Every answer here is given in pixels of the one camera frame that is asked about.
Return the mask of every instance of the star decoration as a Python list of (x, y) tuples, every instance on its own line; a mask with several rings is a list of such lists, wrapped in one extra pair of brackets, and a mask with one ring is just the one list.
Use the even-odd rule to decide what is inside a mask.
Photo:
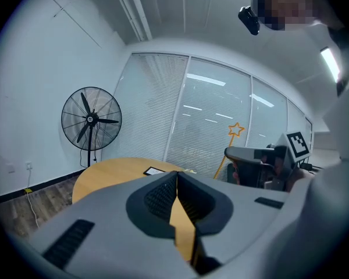
[[(236, 128), (236, 127), (239, 128), (238, 133), (235, 133), (235, 132), (234, 132), (234, 128)], [(241, 133), (242, 131), (245, 130), (244, 127), (239, 126), (239, 122), (237, 122), (237, 123), (236, 123), (235, 125), (233, 125), (233, 126), (229, 126), (229, 129), (230, 129), (229, 135), (232, 135), (232, 136), (235, 135), (236, 137), (239, 137), (239, 136), (240, 136), (240, 133)]]

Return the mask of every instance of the glass wall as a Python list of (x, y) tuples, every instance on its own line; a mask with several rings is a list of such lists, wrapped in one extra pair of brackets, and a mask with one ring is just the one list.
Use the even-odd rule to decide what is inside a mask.
[[(122, 128), (112, 157), (164, 160), (213, 177), (233, 146), (265, 148), (312, 124), (274, 88), (228, 66), (161, 53), (133, 54), (117, 85)], [(226, 180), (226, 159), (218, 180)]]
[[(229, 126), (244, 130), (234, 146), (245, 146), (251, 111), (251, 78), (236, 70), (192, 59), (166, 161), (213, 177), (230, 144)], [(226, 169), (220, 178), (226, 177)]]
[(150, 53), (130, 57), (115, 92), (122, 127), (112, 142), (113, 157), (163, 160), (187, 61)]
[(287, 132), (287, 99), (272, 87), (253, 78), (252, 120), (247, 146), (266, 148)]

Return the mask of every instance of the ceiling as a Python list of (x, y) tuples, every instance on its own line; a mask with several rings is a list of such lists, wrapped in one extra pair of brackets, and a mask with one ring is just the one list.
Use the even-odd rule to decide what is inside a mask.
[[(99, 15), (105, 17), (126, 44), (137, 42), (118, 0), (92, 1)], [(262, 25), (259, 35), (253, 36), (237, 18), (240, 8), (250, 5), (250, 0), (185, 0), (184, 3), (183, 0), (141, 0), (141, 3), (154, 38), (193, 37), (243, 53), (291, 82), (315, 113), (322, 114), (328, 107), (327, 101), (336, 98), (336, 84), (320, 50), (329, 46), (338, 63), (339, 50), (323, 25), (296, 31), (272, 31)]]

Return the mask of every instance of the fluorescent light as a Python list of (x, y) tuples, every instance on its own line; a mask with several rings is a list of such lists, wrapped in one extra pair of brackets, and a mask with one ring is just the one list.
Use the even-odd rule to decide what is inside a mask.
[(331, 70), (331, 73), (333, 78), (335, 79), (335, 82), (337, 82), (339, 78), (340, 69), (336, 63), (334, 56), (331, 53), (331, 50), (328, 47), (324, 48), (323, 50), (321, 50), (320, 54), (322, 55), (329, 69)]
[(221, 116), (221, 117), (225, 117), (225, 118), (229, 118), (229, 119), (232, 119), (232, 117), (229, 117), (229, 116), (225, 116), (225, 115), (222, 115), (222, 114), (216, 114), (218, 116)]
[(255, 94), (250, 95), (250, 97), (253, 97), (255, 100), (262, 102), (264, 105), (267, 105), (270, 108), (272, 108), (274, 106), (274, 104), (270, 103), (269, 101), (266, 101), (265, 99), (261, 98), (260, 96), (255, 95)]
[(209, 77), (198, 76), (196, 74), (191, 74), (191, 73), (188, 73), (187, 77), (193, 78), (193, 79), (198, 80), (198, 81), (206, 81), (208, 83), (212, 83), (212, 84), (219, 85), (219, 86), (225, 86), (225, 84), (226, 84), (222, 81), (214, 80), (214, 79), (209, 78)]
[(202, 109), (199, 109), (199, 108), (194, 108), (193, 106), (188, 106), (188, 105), (184, 105), (184, 108), (196, 109), (196, 110), (202, 110)]

